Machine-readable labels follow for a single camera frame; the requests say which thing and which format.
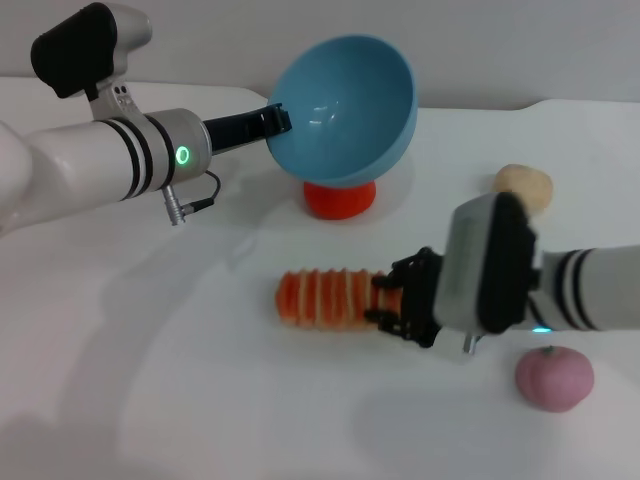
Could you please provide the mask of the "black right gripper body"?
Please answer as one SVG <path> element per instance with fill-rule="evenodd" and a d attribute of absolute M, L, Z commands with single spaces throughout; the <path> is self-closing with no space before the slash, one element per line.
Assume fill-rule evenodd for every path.
<path fill-rule="evenodd" d="M 431 348 L 441 330 L 434 317 L 434 303 L 442 262 L 441 255 L 424 247 L 401 271 L 401 337 L 421 348 Z"/>

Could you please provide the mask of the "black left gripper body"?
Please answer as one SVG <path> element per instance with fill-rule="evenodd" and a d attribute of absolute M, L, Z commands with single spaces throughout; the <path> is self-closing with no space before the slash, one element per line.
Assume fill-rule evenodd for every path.
<path fill-rule="evenodd" d="M 224 153 L 266 138 L 264 115 L 267 108 L 204 120 L 213 153 Z"/>

